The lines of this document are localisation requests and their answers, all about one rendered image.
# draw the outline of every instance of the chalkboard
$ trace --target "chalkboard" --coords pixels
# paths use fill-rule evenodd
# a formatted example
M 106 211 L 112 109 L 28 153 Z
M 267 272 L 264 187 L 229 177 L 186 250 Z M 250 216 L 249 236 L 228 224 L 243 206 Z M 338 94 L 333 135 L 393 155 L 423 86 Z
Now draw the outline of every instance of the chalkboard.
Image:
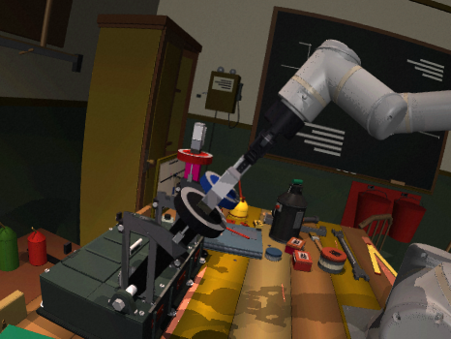
M 279 91 L 328 39 L 353 49 L 361 66 L 397 93 L 451 90 L 449 50 L 329 16 L 276 7 L 250 142 L 269 128 L 264 113 L 278 100 Z M 442 77 L 423 76 L 426 73 L 412 63 L 421 64 L 421 60 L 443 66 Z M 386 184 L 400 183 L 429 194 L 434 190 L 447 132 L 399 134 L 377 140 L 333 102 L 312 124 L 300 132 L 304 136 L 341 136 L 343 145 L 323 153 L 317 151 L 311 137 L 296 136 L 291 141 L 280 137 L 266 157 Z

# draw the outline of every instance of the beige wall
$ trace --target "beige wall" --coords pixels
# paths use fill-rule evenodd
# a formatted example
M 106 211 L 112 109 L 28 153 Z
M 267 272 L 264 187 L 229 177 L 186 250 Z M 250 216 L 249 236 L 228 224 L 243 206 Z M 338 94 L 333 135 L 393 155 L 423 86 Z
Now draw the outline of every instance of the beige wall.
M 190 113 L 214 116 L 204 107 L 205 96 L 199 99 L 196 94 L 207 91 L 211 71 L 223 66 L 226 72 L 235 69 L 241 76 L 240 121 L 253 123 L 275 6 L 358 22 L 451 50 L 451 14 L 407 0 L 161 0 L 158 15 L 168 15 L 203 46 Z M 218 118 L 227 120 L 227 114 L 218 112 Z M 441 169 L 451 171 L 451 138 Z
M 72 72 L 72 64 L 0 46 L 0 97 L 87 101 L 94 66 L 99 14 L 157 13 L 159 0 L 75 0 L 72 4 L 66 42 L 63 48 L 49 46 L 70 54 L 82 54 L 80 73 Z M 7 38 L 30 44 L 37 42 L 0 32 Z

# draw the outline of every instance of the wrench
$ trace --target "wrench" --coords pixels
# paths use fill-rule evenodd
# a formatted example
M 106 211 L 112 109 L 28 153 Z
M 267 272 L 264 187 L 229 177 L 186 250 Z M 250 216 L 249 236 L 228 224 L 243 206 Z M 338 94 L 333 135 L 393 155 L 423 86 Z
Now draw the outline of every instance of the wrench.
M 366 281 L 370 281 L 370 277 L 367 275 L 367 273 L 365 273 L 365 270 L 363 270 L 363 268 L 360 267 L 355 257 L 352 256 L 349 247 L 347 247 L 343 231 L 332 230 L 332 233 L 338 237 L 340 244 L 342 245 L 343 250 L 347 255 L 347 258 L 349 259 L 350 265 L 352 266 L 352 273 L 354 273 L 354 279 L 359 280 L 360 278 L 363 278 Z

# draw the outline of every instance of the green canister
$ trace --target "green canister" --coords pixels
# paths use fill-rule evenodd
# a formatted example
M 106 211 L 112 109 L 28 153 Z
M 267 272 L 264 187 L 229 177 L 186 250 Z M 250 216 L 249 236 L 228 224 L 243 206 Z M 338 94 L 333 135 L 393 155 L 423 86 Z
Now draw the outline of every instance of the green canister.
M 0 223 L 0 271 L 18 268 L 17 235 L 15 231 Z

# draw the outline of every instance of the red box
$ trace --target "red box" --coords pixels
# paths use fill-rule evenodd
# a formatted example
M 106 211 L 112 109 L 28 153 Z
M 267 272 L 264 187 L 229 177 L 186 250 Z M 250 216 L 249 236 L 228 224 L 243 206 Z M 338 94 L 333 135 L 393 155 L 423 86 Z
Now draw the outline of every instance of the red box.
M 309 252 L 294 251 L 293 267 L 297 271 L 310 272 L 312 270 L 312 256 Z
M 293 254 L 294 251 L 303 251 L 306 242 L 304 240 L 298 239 L 297 237 L 292 237 L 286 244 L 285 252 L 288 254 Z

